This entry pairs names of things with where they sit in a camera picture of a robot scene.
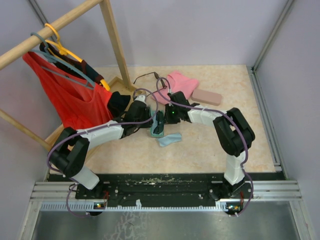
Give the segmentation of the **grey glasses case green lining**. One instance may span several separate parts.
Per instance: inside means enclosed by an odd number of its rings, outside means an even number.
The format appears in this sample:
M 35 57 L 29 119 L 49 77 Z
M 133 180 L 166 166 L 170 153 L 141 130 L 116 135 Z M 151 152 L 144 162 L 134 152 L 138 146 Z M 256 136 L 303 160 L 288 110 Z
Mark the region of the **grey glasses case green lining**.
M 150 113 L 153 116 L 150 127 L 150 136 L 152 138 L 162 138 L 164 136 L 165 113 L 163 110 L 152 110 Z

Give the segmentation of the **small light blue cloth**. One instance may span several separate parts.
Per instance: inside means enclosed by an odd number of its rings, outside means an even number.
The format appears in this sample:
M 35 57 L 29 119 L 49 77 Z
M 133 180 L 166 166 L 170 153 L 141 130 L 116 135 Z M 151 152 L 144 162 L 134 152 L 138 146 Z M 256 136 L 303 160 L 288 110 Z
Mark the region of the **small light blue cloth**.
M 172 134 L 168 134 L 164 137 L 160 137 L 157 139 L 159 145 L 161 147 L 166 147 L 170 144 L 173 144 L 173 143 L 177 143 L 177 142 L 180 142 L 182 140 L 182 135 L 180 133 L 172 133 Z

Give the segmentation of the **thin wire-frame sunglasses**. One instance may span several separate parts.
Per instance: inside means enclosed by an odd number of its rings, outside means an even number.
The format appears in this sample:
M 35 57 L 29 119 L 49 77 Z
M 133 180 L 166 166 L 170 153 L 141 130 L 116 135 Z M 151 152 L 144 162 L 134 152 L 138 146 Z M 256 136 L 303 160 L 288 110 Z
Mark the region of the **thin wire-frame sunglasses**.
M 165 115 L 162 111 L 158 110 L 155 116 L 156 126 L 154 127 L 153 134 L 160 135 L 164 131 L 164 125 L 165 125 Z

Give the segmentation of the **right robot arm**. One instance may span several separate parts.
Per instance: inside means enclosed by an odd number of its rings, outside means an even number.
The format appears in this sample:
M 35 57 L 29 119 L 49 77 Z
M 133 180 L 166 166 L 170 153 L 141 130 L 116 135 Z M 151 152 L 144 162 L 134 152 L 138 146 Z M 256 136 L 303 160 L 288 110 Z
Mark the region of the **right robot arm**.
M 226 170 L 223 192 L 235 198 L 241 192 L 239 184 L 245 178 L 244 164 L 249 158 L 249 148 L 256 136 L 242 112 L 233 107 L 225 112 L 206 108 L 197 103 L 190 104 L 181 92 L 168 93 L 169 103 L 165 105 L 165 120 L 168 124 L 185 121 L 213 127 L 219 143 L 226 153 Z

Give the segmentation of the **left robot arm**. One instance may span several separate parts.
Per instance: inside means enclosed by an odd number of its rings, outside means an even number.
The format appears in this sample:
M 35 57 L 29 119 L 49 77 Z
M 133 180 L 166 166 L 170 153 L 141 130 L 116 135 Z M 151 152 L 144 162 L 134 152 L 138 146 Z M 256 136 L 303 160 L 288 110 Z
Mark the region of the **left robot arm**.
M 87 194 L 97 199 L 103 195 L 104 186 L 99 183 L 99 177 L 85 166 L 88 151 L 106 142 L 126 138 L 143 124 L 152 125 L 152 119 L 146 96 L 139 95 L 124 117 L 86 129 L 65 128 L 50 150 L 47 162 L 65 177 L 83 185 Z

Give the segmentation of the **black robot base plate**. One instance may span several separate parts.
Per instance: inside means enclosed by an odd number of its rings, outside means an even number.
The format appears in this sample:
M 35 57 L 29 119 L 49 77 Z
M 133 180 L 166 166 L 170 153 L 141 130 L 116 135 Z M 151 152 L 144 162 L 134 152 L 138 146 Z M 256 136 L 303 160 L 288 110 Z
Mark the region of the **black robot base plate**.
M 92 216 L 106 211 L 221 210 L 239 214 L 253 197 L 253 183 L 243 179 L 230 185 L 222 174 L 101 174 L 89 190 L 68 181 L 67 206 Z

